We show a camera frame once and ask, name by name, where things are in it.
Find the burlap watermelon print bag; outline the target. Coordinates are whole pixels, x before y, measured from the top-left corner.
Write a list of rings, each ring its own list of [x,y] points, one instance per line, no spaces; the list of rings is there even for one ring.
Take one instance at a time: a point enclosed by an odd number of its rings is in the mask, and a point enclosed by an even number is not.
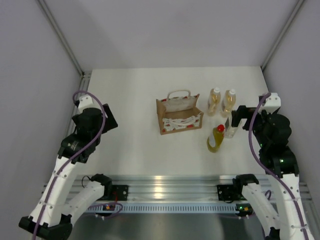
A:
[[[199,94],[188,89],[174,90],[156,100],[156,114],[161,135],[201,129],[204,113],[197,108]]]

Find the clear bottle grey cap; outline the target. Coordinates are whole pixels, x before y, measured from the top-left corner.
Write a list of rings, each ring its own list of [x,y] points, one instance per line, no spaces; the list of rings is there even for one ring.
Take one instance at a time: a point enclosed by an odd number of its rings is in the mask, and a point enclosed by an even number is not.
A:
[[[226,119],[226,122],[224,124],[225,130],[224,130],[224,137],[231,139],[237,132],[237,130],[242,126],[242,120],[240,120],[239,125],[236,127],[232,127],[232,116],[229,115]]]

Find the yellow bottle red cap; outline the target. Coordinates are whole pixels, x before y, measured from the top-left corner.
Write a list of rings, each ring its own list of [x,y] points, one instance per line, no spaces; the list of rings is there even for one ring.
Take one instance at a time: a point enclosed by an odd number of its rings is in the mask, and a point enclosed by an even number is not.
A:
[[[209,137],[207,138],[207,148],[210,152],[216,153],[223,140],[225,134],[225,126],[223,124],[214,127],[212,132],[210,133]]]

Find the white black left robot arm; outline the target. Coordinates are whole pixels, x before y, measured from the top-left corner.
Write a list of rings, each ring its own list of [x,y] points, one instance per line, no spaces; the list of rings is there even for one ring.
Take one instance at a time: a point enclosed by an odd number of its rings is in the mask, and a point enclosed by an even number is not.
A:
[[[43,240],[66,240],[79,217],[97,200],[113,194],[112,179],[97,173],[71,201],[68,194],[80,170],[101,142],[101,135],[118,127],[108,104],[87,107],[72,117],[74,131],[64,138],[50,180],[35,209],[18,226]]]

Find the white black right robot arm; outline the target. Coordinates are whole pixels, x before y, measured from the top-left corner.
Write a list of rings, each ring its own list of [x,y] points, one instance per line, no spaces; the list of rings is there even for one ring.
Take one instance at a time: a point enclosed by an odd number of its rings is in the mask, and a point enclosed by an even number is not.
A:
[[[296,156],[288,146],[292,133],[290,121],[278,112],[259,112],[254,107],[241,105],[231,113],[231,127],[238,127],[245,119],[243,129],[248,138],[256,138],[260,149],[250,150],[257,163],[265,170],[271,184],[276,207],[262,192],[253,174],[237,175],[233,180],[233,194],[246,199],[258,217],[267,240],[312,240],[304,213],[299,187],[299,167]]]

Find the amber bottle white cap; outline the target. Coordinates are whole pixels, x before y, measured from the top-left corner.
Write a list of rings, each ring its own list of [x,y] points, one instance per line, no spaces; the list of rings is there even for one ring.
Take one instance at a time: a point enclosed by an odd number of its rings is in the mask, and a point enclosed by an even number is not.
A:
[[[221,101],[221,90],[219,87],[215,87],[210,90],[210,94],[207,101],[207,114],[209,116],[214,116],[219,103]]]
[[[225,95],[221,101],[220,114],[223,118],[227,118],[236,104],[236,90],[229,89],[225,91]]]

